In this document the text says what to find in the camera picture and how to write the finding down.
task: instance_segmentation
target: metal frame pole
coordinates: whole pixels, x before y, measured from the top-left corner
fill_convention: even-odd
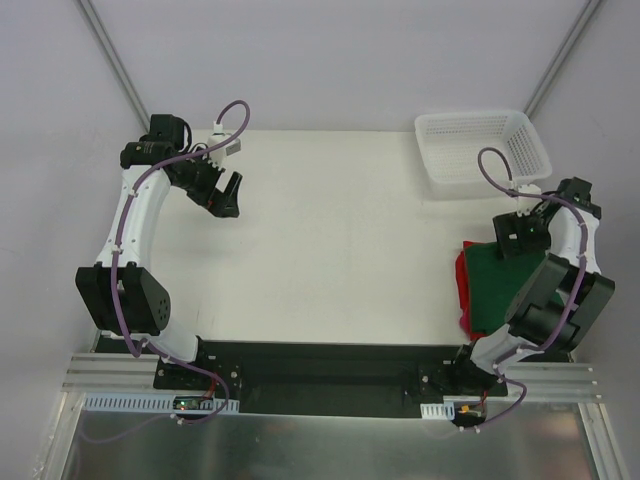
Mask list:
[[[606,0],[588,0],[582,7],[524,107],[524,113],[529,118],[532,119],[540,110],[540,106],[556,84],[579,41],[584,37],[587,27],[593,23],[595,14],[605,2]]]
[[[100,20],[96,7],[93,5],[91,0],[75,0],[75,2],[78,4],[78,7],[87,21],[87,25],[90,30],[95,35],[98,45],[100,45],[100,48],[109,63],[109,67],[118,79],[118,82],[120,83],[127,100],[131,104],[131,108],[133,108],[140,125],[143,130],[147,132],[149,130],[149,114],[147,113],[133,82],[129,78],[129,74],[124,68],[124,64],[122,63],[116,48],[111,42],[111,38],[109,38],[107,30],[102,24],[102,20]]]

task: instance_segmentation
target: white table surface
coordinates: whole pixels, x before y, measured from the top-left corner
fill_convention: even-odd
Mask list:
[[[455,257],[463,240],[493,241],[491,219],[513,200],[430,200],[412,133],[249,131],[242,140],[225,165],[244,176],[240,218],[214,218],[178,189],[160,213],[152,272],[173,316],[205,339],[466,340]]]

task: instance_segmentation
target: black mounting plate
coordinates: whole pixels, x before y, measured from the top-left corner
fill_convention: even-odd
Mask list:
[[[240,400],[241,413],[420,418],[420,404],[442,403],[443,395],[455,395],[430,385],[429,377],[453,360],[458,349],[204,341],[198,366],[223,378],[231,398]],[[126,352],[126,347],[120,340],[102,339],[96,351]],[[529,358],[568,361],[560,354]],[[203,375],[158,362],[158,390],[202,393],[210,385]],[[502,385],[489,391],[489,396],[505,395]],[[215,396],[223,398],[223,389],[216,388]]]

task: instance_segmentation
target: white connector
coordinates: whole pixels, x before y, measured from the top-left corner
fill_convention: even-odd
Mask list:
[[[213,134],[207,139],[207,147],[211,148],[229,138],[229,135],[224,133],[221,123],[213,123]],[[240,139],[236,139],[220,150],[215,150],[209,154],[209,163],[212,163],[218,168],[222,167],[224,159],[229,155],[233,155],[240,151]]]
[[[542,190],[537,185],[533,185],[532,183],[528,185],[520,185],[517,188],[517,191],[520,193],[530,193],[533,195],[540,195]],[[529,215],[531,210],[535,208],[535,206],[540,202],[538,198],[527,198],[527,197],[516,197],[517,207],[516,213],[519,217],[523,217],[525,215]]]

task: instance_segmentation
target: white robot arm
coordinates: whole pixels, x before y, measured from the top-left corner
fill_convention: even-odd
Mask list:
[[[118,248],[117,289],[131,339],[144,339],[175,359],[193,362],[198,353],[198,337],[174,318],[168,292],[150,273],[153,236],[172,185],[184,189],[191,200],[216,217],[239,215],[237,195],[242,176],[234,172],[224,192],[216,188],[224,172],[222,160],[239,150],[239,141],[213,152],[216,154],[213,158],[203,156],[151,173],[135,190],[122,238],[115,245],[118,225],[134,184],[150,166],[188,151],[190,145],[184,146],[185,127],[188,128],[182,119],[172,115],[152,115],[149,134],[125,147],[120,157],[123,168],[120,200],[109,236],[95,265],[78,269],[76,285],[96,326],[121,338],[109,282],[114,248]],[[216,131],[208,146],[225,138],[221,131]]]

